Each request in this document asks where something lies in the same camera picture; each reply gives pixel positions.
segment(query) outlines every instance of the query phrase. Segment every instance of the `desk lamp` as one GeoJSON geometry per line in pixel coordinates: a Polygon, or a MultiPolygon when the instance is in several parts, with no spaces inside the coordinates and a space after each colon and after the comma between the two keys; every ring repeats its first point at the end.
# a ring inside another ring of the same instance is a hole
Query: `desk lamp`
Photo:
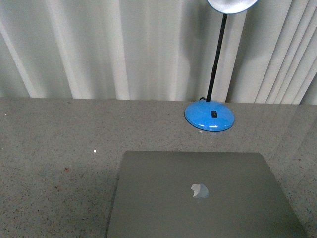
{"type": "Polygon", "coordinates": [[[207,0],[212,8],[223,13],[223,17],[207,98],[201,98],[185,109],[185,118],[194,127],[206,131],[223,131],[232,127],[234,123],[232,111],[222,103],[211,101],[211,93],[216,76],[227,16],[228,14],[235,14],[249,9],[257,1],[258,0],[207,0]]]}

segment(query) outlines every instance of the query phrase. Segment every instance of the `laptop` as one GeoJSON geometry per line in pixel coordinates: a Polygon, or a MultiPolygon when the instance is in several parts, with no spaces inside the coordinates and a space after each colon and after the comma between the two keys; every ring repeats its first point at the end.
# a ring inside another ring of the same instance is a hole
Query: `laptop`
{"type": "Polygon", "coordinates": [[[257,153],[128,151],[108,238],[306,238],[257,153]]]}

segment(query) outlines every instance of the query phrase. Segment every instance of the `black lamp arm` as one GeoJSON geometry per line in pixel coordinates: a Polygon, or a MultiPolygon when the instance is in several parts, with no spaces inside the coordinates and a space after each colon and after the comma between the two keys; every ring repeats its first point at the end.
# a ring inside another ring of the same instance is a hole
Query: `black lamp arm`
{"type": "Polygon", "coordinates": [[[209,83],[209,88],[208,88],[208,93],[207,93],[207,98],[206,98],[207,102],[210,102],[210,100],[211,100],[211,93],[212,93],[212,89],[213,89],[214,79],[216,77],[216,72],[217,72],[217,67],[218,67],[218,61],[219,61],[220,50],[221,50],[221,45],[222,45],[222,40],[223,40],[224,28],[226,26],[227,16],[228,16],[228,14],[224,14],[222,17],[220,35],[219,35],[218,46],[217,46],[217,51],[216,51],[216,57],[214,59],[214,64],[212,67],[210,83],[209,83]]]}

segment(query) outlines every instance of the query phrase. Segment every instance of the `lamp switch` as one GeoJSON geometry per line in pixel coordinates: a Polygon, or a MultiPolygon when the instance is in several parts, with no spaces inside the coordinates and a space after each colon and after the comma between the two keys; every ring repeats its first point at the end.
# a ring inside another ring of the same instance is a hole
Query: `lamp switch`
{"type": "Polygon", "coordinates": [[[217,111],[211,111],[211,117],[212,118],[217,118],[218,117],[217,111]]]}

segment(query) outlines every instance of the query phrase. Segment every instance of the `apple logo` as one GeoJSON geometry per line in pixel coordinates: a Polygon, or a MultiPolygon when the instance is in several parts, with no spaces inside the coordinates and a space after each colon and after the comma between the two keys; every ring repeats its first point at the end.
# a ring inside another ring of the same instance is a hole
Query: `apple logo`
{"type": "Polygon", "coordinates": [[[190,189],[194,191],[194,198],[207,198],[209,196],[208,189],[203,184],[193,184],[190,189]]]}

